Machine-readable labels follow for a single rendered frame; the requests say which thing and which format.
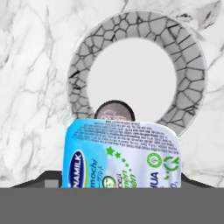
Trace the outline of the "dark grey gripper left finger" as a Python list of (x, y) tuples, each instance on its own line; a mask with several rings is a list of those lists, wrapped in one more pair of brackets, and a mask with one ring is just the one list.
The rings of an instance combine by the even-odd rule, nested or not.
[(61, 188), (61, 171), (44, 171), (37, 178), (14, 185), (14, 188)]

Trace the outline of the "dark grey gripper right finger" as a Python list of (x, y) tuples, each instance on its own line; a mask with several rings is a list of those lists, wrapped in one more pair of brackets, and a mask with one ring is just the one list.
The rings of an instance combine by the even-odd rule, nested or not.
[(181, 180), (182, 180), (182, 182), (185, 182), (185, 183), (190, 184), (192, 186), (197, 186), (197, 187), (201, 187), (201, 188), (214, 188), (211, 185), (206, 185), (206, 184), (203, 184), (199, 181), (189, 179), (184, 173), (181, 173)]

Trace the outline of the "blue and white yogurt container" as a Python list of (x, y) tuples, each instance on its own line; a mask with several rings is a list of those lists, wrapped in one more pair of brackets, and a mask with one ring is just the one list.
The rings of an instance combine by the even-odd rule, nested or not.
[(66, 130), (63, 188), (180, 188), (177, 135), (156, 123), (76, 119)]

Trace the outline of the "dark round yogurt container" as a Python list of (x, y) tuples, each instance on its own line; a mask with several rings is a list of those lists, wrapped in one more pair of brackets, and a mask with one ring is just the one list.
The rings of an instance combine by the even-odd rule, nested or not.
[(111, 100), (104, 102), (95, 112), (95, 119), (107, 120), (123, 120), (132, 121), (136, 120), (132, 108), (124, 101)]

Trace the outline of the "white plate with crackle rim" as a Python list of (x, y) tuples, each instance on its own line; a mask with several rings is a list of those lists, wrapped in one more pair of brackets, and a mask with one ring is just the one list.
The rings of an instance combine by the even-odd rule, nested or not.
[(100, 22), (80, 42), (67, 75), (75, 118), (91, 118), (106, 101), (130, 105), (138, 121), (183, 134), (200, 111), (207, 85), (204, 53), (177, 19), (128, 10)]

